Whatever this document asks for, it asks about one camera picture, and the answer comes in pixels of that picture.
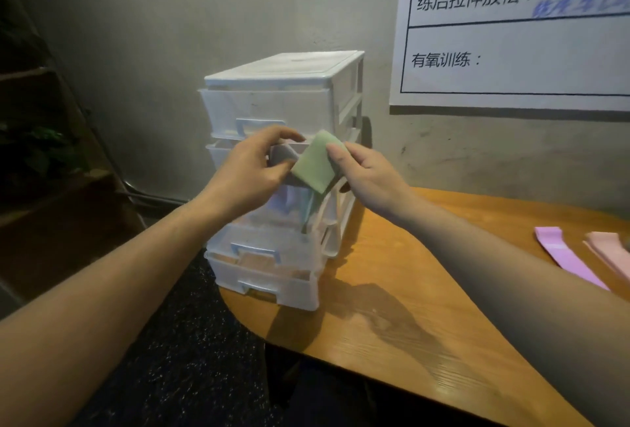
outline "pink resistance band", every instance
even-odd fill
[[[630,253],[621,244],[617,233],[594,231],[587,234],[584,243],[613,271],[630,283]]]
[[[589,267],[578,258],[578,256],[569,248],[562,238],[562,230],[558,227],[537,227],[536,237],[543,248],[547,250],[547,253],[555,260],[555,262],[564,271],[573,273],[579,276],[583,280],[589,281],[594,285],[610,289],[603,284],[603,282],[595,276]]]

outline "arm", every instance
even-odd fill
[[[508,341],[596,426],[630,419],[630,304],[416,196],[378,152],[328,153],[375,213],[421,241]]]
[[[266,167],[270,127],[238,144],[194,200],[0,322],[0,425],[63,425],[118,364],[203,244],[263,205],[291,168]]]

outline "white storage drawers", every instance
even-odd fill
[[[215,168],[240,140],[274,123],[306,136],[306,142],[290,144],[293,156],[321,129],[358,142],[363,56],[360,51],[278,54],[206,77],[201,96],[218,139],[207,147]],[[270,293],[278,304],[314,311],[319,275],[339,253],[355,197],[340,192],[343,179],[313,210],[314,192],[290,178],[265,206],[209,240],[205,257],[219,286]]]
[[[348,121],[360,120],[361,51],[278,54],[205,78],[202,89],[214,138],[242,140],[279,123],[314,135],[343,138]]]

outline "forearm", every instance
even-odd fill
[[[630,418],[630,305],[420,198],[395,220],[597,426]]]
[[[76,414],[229,221],[211,210],[178,208],[0,322],[0,424],[65,424]]]

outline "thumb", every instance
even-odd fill
[[[352,155],[347,150],[344,150],[344,148],[339,145],[327,144],[326,150],[328,151],[328,156],[332,161],[339,165],[339,168],[342,170],[346,178],[350,179],[357,173],[358,170],[360,170],[361,165],[352,158]]]
[[[287,177],[293,165],[295,165],[295,160],[286,159],[273,167],[265,168],[265,171],[269,178],[279,185]]]

